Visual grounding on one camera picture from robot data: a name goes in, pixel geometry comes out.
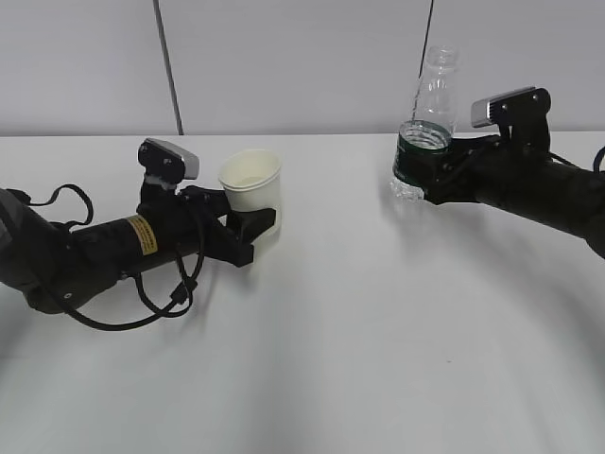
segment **white table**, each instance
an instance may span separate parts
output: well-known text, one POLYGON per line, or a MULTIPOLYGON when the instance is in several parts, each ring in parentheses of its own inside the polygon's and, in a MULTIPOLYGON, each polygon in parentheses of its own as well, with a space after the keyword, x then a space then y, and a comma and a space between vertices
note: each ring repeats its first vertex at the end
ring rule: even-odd
MULTIPOLYGON (((1 186, 77 183, 96 222, 129 216, 142 140, 3 138, 1 186)), ((0 452, 605 452, 605 263, 581 240, 486 206, 393 210, 390 135, 169 140, 208 187, 231 153, 277 150, 280 242, 251 270, 208 261, 187 317, 128 333, 1 287, 0 452)), ((553 134, 583 166, 604 144, 553 134)), ((156 301, 173 269, 147 277, 156 301)), ((131 281, 83 309, 146 314, 131 281)))

